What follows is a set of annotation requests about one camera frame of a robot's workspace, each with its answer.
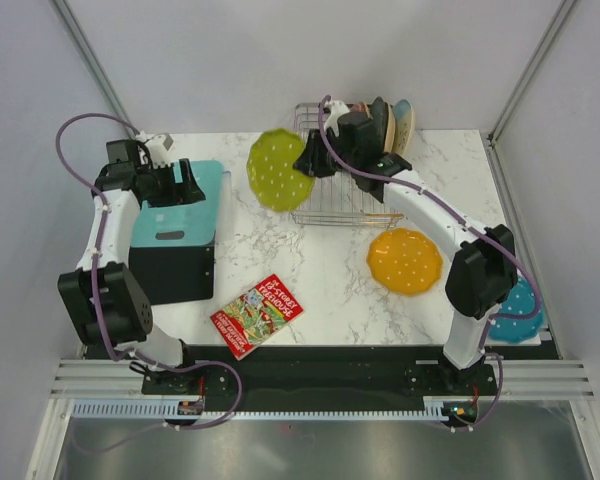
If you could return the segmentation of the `green polka dot plate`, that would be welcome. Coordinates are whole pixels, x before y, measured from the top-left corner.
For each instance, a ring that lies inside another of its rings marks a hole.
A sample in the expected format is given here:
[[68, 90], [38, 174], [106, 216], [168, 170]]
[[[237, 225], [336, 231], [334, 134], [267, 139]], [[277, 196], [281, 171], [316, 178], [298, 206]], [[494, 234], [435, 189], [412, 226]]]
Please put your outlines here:
[[253, 143], [246, 171], [251, 191], [262, 206], [290, 212], [310, 197], [315, 179], [293, 168], [304, 150], [302, 138], [284, 128], [265, 131]]

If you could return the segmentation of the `wire dish rack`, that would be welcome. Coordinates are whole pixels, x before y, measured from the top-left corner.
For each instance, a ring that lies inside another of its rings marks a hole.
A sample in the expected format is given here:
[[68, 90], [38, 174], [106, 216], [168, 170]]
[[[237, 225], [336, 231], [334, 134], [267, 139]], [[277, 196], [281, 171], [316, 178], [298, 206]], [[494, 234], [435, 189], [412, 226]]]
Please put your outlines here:
[[317, 179], [308, 200], [291, 212], [296, 224], [390, 229], [404, 216], [361, 191], [348, 174]]

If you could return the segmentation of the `pink polka dot plate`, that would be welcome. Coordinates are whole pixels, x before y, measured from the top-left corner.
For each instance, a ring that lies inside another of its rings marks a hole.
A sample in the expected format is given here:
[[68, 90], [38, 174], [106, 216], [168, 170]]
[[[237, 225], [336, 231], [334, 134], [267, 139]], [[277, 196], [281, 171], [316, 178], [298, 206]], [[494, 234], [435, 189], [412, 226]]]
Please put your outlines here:
[[371, 117], [369, 106], [367, 104], [365, 104], [364, 102], [354, 103], [350, 107], [350, 111], [364, 113], [367, 117]]

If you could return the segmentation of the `orange polka dot plate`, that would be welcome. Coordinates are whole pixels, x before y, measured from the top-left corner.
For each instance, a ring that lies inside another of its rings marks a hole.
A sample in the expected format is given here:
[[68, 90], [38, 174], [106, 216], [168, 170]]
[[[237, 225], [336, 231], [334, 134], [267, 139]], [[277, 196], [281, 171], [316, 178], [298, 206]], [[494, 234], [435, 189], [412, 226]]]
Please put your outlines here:
[[443, 269], [435, 243], [421, 232], [405, 228], [378, 235], [369, 246], [366, 263], [378, 283], [406, 296], [428, 292]]

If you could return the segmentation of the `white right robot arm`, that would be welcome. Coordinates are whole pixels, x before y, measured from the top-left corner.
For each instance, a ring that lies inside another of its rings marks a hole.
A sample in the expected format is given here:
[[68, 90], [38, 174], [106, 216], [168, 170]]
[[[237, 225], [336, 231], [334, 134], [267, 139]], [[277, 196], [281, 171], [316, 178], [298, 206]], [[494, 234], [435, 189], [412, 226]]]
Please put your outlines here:
[[461, 393], [485, 355], [489, 323], [517, 283], [514, 236], [503, 224], [474, 222], [439, 197], [391, 146], [394, 115], [381, 122], [377, 129], [362, 112], [333, 113], [308, 131], [294, 168], [312, 178], [350, 174], [361, 191], [399, 210], [450, 260], [445, 293], [453, 318], [437, 377], [445, 391]]

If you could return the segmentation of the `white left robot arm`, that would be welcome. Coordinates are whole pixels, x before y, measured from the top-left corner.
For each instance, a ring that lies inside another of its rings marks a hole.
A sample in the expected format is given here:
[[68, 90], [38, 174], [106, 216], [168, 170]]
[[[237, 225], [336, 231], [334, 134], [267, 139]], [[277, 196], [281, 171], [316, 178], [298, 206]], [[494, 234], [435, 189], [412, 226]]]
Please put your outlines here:
[[94, 219], [77, 266], [57, 287], [78, 338], [113, 361], [125, 356], [165, 370], [165, 382], [188, 393], [199, 369], [185, 360], [182, 340], [155, 325], [151, 303], [129, 268], [133, 229], [144, 208], [197, 203], [205, 195], [185, 159], [169, 160], [167, 134], [107, 143], [107, 164], [89, 184]]

